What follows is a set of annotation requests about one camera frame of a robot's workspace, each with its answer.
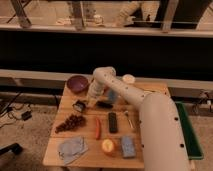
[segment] gray cloth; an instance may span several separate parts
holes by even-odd
[[[72,137],[58,146],[59,157],[67,165],[79,158],[88,150],[88,146],[82,136]]]

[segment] brown item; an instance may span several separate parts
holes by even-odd
[[[83,116],[71,115],[65,122],[56,127],[55,133],[76,130],[77,127],[84,126],[85,123],[86,120]]]

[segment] green container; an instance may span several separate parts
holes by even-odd
[[[175,104],[178,109],[189,160],[201,160],[203,159],[203,152],[188,118],[185,106],[181,102],[175,102]]]

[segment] carrot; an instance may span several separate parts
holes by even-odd
[[[98,117],[95,117],[96,129],[95,129],[95,139],[99,140],[101,138],[101,121]]]

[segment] black wall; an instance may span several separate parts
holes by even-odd
[[[0,31],[0,68],[213,80],[213,38]]]

